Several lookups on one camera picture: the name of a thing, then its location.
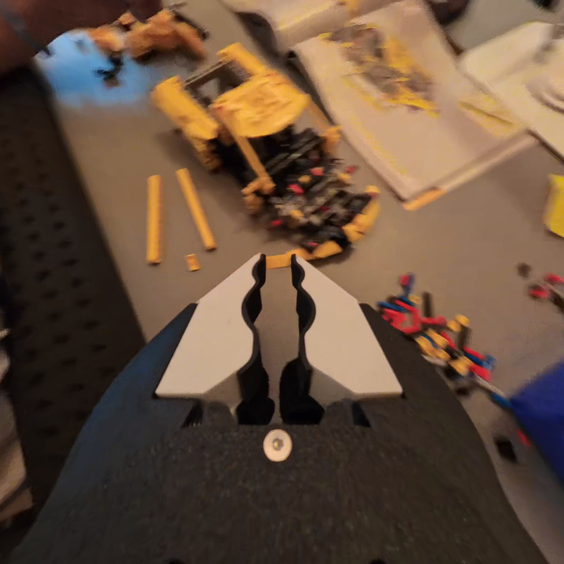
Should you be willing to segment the long yellow brick beam assembly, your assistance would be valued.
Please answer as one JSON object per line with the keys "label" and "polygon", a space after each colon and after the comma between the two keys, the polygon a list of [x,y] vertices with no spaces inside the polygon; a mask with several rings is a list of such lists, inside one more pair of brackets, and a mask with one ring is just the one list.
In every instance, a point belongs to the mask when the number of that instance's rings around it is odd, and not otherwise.
{"label": "long yellow brick beam assembly", "polygon": [[160,175],[147,179],[146,260],[161,263],[162,254],[162,180]]}

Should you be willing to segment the person's left forearm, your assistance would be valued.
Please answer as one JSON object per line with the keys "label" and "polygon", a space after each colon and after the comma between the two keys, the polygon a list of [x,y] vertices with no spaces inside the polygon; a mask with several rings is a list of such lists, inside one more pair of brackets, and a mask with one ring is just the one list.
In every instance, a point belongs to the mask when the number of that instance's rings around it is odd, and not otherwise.
{"label": "person's left forearm", "polygon": [[129,11],[145,20],[161,1],[1,1],[1,75],[26,66],[60,35],[111,23]]}

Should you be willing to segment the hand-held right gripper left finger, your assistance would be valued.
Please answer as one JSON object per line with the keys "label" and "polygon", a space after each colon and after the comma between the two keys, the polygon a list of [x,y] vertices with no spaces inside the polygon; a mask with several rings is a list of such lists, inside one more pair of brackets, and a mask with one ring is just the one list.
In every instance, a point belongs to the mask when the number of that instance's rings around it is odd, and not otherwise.
{"label": "hand-held right gripper left finger", "polygon": [[218,402],[238,417],[267,416],[267,372],[255,325],[266,257],[256,254],[204,295],[155,390],[161,399]]}

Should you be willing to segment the yellow paper sheet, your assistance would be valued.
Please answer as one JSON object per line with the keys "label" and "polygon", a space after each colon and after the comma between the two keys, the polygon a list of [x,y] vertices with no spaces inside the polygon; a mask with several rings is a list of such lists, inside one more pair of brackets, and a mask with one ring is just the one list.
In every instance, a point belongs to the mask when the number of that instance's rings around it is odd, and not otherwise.
{"label": "yellow paper sheet", "polygon": [[543,223],[549,232],[563,238],[563,175],[550,174],[548,180]]}

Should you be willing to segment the open instruction booklet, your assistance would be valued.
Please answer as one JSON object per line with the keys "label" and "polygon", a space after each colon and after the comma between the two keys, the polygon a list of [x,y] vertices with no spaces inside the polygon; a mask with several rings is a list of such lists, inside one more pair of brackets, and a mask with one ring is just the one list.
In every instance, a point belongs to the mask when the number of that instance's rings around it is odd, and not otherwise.
{"label": "open instruction booklet", "polygon": [[226,1],[263,25],[349,145],[403,201],[448,192],[535,140],[456,66],[424,1]]}

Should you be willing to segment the long yellow brick beam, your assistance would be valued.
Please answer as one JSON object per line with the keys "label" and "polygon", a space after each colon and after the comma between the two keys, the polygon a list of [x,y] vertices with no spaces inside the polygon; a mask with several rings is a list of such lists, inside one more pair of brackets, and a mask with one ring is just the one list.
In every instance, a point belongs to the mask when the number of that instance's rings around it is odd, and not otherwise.
{"label": "long yellow brick beam", "polygon": [[187,168],[175,172],[181,192],[184,195],[187,207],[190,211],[194,225],[200,235],[204,248],[207,251],[216,250],[215,237],[210,229],[207,216],[202,207],[200,197],[197,193],[192,176]]}

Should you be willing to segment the light grey garment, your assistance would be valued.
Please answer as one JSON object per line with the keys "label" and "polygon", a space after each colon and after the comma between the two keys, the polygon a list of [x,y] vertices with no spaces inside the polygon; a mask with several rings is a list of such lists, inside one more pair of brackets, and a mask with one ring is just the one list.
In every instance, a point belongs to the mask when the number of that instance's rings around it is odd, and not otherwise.
{"label": "light grey garment", "polygon": [[9,356],[1,348],[1,529],[33,507],[15,410],[5,383],[9,368]]}

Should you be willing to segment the pile of small brick pins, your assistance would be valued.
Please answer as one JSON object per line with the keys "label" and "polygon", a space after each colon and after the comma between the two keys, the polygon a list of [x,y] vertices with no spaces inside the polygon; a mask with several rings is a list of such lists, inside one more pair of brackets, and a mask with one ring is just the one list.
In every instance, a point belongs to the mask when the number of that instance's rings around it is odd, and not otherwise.
{"label": "pile of small brick pins", "polygon": [[376,302],[383,320],[413,343],[455,394],[468,396],[480,390],[494,404],[509,409],[508,397],[492,383],[497,359],[471,347],[469,319],[462,314],[451,318],[438,314],[430,293],[414,293],[415,282],[414,274],[402,274],[400,293]]}

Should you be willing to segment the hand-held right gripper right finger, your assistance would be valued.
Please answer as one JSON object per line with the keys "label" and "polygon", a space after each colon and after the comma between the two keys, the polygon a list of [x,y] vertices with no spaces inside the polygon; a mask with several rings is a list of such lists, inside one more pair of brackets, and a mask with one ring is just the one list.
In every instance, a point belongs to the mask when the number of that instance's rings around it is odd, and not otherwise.
{"label": "hand-held right gripper right finger", "polygon": [[401,397],[402,385],[361,303],[299,256],[291,257],[291,274],[298,397],[322,408],[342,400]]}

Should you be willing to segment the grey desk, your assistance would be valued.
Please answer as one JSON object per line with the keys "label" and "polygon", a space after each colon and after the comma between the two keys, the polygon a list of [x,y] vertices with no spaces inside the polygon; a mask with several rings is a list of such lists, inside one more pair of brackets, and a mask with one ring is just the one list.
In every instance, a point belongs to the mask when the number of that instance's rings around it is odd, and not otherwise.
{"label": "grey desk", "polygon": [[[154,108],[149,91],[160,80],[190,75],[184,56],[128,62],[119,85],[93,77],[98,53],[78,34],[51,44],[37,65],[52,88],[60,122],[146,340],[257,253],[293,248],[245,213],[230,177],[209,175]],[[563,276],[563,241],[543,227],[548,175],[559,160],[534,144],[483,176],[416,211],[405,210],[383,180],[349,145],[341,153],[359,166],[359,187],[381,189],[381,212],[370,234],[347,256],[318,264],[323,274],[373,305],[397,291],[399,275],[416,275],[435,311],[469,317],[471,347],[497,359],[492,380],[511,392],[563,358],[563,315],[532,300],[516,265],[533,276]],[[207,251],[175,172],[190,172],[216,250]],[[161,263],[146,260],[147,179],[162,180]],[[185,256],[201,270],[190,272]]]}

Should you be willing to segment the yellow black brick car model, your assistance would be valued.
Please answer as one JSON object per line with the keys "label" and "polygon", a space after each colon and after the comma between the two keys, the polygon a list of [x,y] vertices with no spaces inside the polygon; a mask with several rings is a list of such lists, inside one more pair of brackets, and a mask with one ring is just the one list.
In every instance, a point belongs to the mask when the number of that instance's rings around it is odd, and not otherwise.
{"label": "yellow black brick car model", "polygon": [[340,128],[312,98],[235,43],[189,80],[158,83],[152,102],[208,172],[229,173],[247,212],[268,229],[288,229],[313,261],[339,255],[366,236],[379,189],[353,187],[355,166],[337,155]]}

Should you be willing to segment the pile of yellow brick parts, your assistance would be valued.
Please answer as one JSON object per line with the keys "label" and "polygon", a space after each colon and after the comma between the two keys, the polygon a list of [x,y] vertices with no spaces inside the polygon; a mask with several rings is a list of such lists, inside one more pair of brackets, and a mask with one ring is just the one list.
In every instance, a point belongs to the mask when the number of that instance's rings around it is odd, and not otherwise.
{"label": "pile of yellow brick parts", "polygon": [[196,59],[207,56],[201,32],[169,9],[160,10],[146,21],[128,10],[113,23],[89,28],[86,33],[107,55],[125,52],[133,59],[142,59],[152,53],[185,49]]}

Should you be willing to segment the small cluster of brick pins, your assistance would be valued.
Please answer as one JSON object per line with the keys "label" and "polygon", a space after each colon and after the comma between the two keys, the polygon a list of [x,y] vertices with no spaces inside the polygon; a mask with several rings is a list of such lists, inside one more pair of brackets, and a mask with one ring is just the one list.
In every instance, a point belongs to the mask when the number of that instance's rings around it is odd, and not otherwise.
{"label": "small cluster of brick pins", "polygon": [[527,263],[516,265],[517,275],[526,283],[526,294],[534,301],[549,302],[563,314],[563,276],[547,272],[534,277],[533,268]]}

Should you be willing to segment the blue storage bin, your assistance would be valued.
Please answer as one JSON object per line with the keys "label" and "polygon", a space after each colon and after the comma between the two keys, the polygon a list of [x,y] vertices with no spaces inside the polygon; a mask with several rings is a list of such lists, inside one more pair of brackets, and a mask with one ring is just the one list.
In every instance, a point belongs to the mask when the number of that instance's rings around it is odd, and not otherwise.
{"label": "blue storage bin", "polygon": [[526,383],[509,402],[519,426],[563,484],[563,361]]}

